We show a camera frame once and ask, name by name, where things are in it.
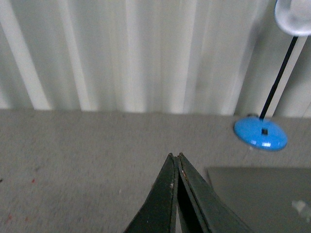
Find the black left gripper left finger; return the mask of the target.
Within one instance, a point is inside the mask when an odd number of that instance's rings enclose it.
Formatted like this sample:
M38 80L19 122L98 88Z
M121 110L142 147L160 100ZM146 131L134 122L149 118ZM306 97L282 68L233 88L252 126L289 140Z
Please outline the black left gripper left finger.
M126 233L174 233L176 228L178 164L169 154Z

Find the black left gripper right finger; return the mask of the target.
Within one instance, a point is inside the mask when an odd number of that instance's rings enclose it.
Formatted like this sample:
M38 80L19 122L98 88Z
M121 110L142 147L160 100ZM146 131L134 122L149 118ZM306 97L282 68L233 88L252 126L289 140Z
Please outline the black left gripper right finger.
M215 193L190 161L177 157L178 211L183 233L251 233L244 223Z

